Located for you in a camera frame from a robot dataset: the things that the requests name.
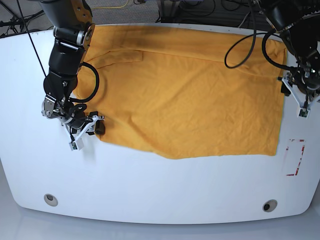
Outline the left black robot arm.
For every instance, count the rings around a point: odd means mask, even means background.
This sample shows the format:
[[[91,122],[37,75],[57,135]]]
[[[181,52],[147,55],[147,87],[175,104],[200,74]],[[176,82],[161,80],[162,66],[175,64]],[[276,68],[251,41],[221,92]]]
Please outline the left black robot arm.
[[[281,91],[297,96],[293,86],[305,95],[297,99],[299,114],[305,116],[320,99],[320,2],[318,0],[259,0],[257,4],[272,26],[262,39],[262,53],[277,68],[287,71]],[[275,63],[266,52],[268,38],[277,33],[292,54],[297,66]]]

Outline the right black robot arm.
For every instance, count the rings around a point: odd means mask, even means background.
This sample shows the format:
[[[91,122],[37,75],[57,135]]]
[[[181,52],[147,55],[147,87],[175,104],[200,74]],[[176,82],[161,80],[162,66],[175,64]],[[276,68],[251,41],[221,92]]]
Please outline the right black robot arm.
[[[97,94],[100,77],[98,71],[85,62],[95,30],[91,8],[84,0],[41,0],[42,10],[53,24],[54,45],[49,58],[48,74],[44,78],[46,93],[42,115],[58,119],[70,136],[71,150],[80,150],[82,136],[103,135],[104,117],[97,111],[85,114],[87,103]],[[78,85],[78,72],[82,67],[94,74],[93,92],[84,99],[71,96]]]

